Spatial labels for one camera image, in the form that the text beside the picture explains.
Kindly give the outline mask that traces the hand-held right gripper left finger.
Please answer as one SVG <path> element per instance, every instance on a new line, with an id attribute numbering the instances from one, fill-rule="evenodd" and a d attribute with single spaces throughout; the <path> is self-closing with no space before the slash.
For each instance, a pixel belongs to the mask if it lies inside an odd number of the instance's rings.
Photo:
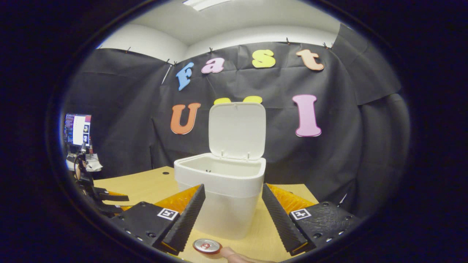
<path id="1" fill-rule="evenodd" d="M 110 222 L 140 243 L 177 256 L 184 251 L 205 200 L 204 184 L 151 204 L 126 208 Z"/>

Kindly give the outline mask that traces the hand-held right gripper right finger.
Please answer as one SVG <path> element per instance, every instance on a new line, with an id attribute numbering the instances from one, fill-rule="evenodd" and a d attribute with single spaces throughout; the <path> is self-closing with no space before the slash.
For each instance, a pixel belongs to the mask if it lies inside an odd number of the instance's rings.
<path id="1" fill-rule="evenodd" d="M 329 201 L 312 203 L 272 184 L 264 183 L 262 199 L 291 256 L 339 241 L 362 222 Z"/>

